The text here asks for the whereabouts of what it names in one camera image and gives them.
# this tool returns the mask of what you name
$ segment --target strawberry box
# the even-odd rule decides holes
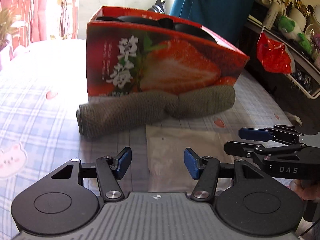
[[[233,85],[248,60],[200,24],[165,14],[103,6],[87,25],[88,96]]]

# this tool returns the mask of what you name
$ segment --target black cable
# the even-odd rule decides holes
[[[306,231],[304,231],[302,234],[300,234],[300,236],[305,235],[306,233],[308,233],[312,228],[314,228],[314,226],[320,221],[320,218],[318,218],[316,220],[316,222],[313,223],[313,225],[311,225]]]

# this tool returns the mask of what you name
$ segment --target white cup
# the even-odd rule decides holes
[[[303,14],[295,7],[291,9],[291,12],[289,14],[289,18],[296,21],[302,31],[304,31],[304,28],[306,27],[307,20],[303,16]]]

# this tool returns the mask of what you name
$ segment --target white bottle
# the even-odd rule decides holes
[[[271,6],[262,23],[262,25],[264,25],[268,30],[271,30],[273,24],[275,23],[279,10],[280,10],[280,4],[277,2],[277,0],[272,0]]]

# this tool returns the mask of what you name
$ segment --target curtain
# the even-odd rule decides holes
[[[70,19],[71,33],[69,38],[76,39],[78,32],[78,0],[70,0]],[[21,20],[27,23],[27,26],[19,30],[19,37],[12,39],[12,46],[28,46],[32,42],[44,41],[50,38],[48,30],[50,22],[48,15],[54,13],[49,9],[52,3],[57,4],[57,0],[0,0],[0,10],[2,8],[14,8],[17,15],[21,15]],[[57,18],[61,17],[61,10],[57,12]]]
[[[79,0],[48,0],[47,39],[75,39],[78,33]]]

